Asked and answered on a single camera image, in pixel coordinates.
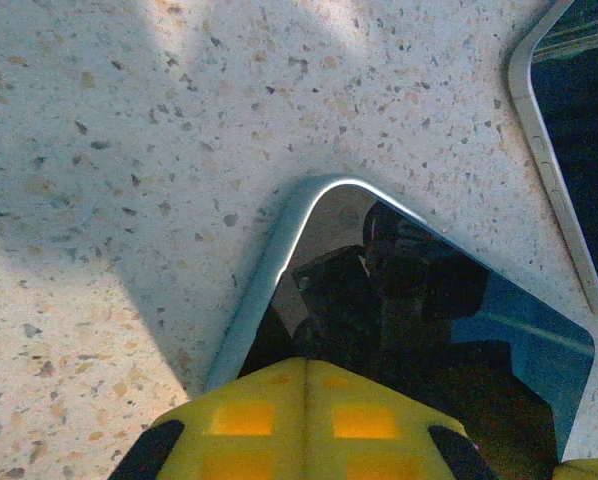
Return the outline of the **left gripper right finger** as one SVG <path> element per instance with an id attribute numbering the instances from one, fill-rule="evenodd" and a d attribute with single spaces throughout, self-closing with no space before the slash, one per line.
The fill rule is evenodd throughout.
<path id="1" fill-rule="evenodd" d="M 495 479 L 456 419 L 324 361 L 306 362 L 308 479 Z"/>

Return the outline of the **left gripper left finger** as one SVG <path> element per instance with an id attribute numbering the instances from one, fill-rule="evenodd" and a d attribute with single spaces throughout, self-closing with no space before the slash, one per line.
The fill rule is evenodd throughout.
<path id="1" fill-rule="evenodd" d="M 307 363 L 291 358 L 158 417 L 113 479 L 304 479 Z"/>

